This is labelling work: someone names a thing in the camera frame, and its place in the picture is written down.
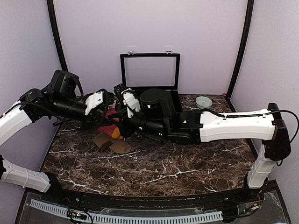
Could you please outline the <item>magenta striped sock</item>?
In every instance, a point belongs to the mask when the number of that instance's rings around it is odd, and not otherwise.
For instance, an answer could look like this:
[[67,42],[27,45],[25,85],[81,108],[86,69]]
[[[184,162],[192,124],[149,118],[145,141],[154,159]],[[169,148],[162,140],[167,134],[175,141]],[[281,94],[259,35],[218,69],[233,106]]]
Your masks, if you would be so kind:
[[[116,110],[114,108],[109,108],[105,118],[108,118],[109,115],[113,115],[113,114],[116,114]],[[107,136],[113,139],[119,139],[119,140],[124,139],[120,132],[120,129],[114,123],[112,123],[111,125],[99,127],[98,131],[106,134]]]

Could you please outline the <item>brown sock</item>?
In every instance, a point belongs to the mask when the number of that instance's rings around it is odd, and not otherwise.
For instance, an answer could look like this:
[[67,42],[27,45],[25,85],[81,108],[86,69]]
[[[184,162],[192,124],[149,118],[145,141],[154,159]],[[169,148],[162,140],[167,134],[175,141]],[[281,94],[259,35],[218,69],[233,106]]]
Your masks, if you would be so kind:
[[109,138],[106,134],[100,133],[93,142],[100,150],[110,149],[117,154],[127,154],[131,151],[131,146],[123,140]]

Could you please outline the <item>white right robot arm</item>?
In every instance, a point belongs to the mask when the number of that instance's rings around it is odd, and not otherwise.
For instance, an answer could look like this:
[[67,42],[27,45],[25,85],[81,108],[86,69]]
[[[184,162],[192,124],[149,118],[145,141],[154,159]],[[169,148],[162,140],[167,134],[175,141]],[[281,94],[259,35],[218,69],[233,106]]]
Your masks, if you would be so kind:
[[142,132],[180,145],[193,145],[214,140],[260,139],[260,153],[247,174],[245,187],[238,198],[249,202],[256,189],[278,161],[291,153],[291,139],[281,110],[275,103],[252,112],[214,112],[210,109],[178,112],[169,91],[152,88],[137,96],[124,84],[114,88],[124,112],[119,119],[123,137]]

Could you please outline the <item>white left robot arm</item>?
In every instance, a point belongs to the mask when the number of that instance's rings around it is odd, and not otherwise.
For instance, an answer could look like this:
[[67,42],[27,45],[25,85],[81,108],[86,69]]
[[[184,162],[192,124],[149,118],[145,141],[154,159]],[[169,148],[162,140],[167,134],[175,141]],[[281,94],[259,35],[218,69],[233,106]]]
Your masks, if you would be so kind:
[[[93,132],[109,124],[108,107],[114,95],[105,89],[84,94],[79,77],[56,70],[43,89],[33,88],[0,116],[0,143],[3,145],[24,128],[43,117],[56,118],[59,124],[82,132]],[[0,181],[46,193],[55,203],[63,203],[66,193],[52,173],[37,172],[1,157]]]

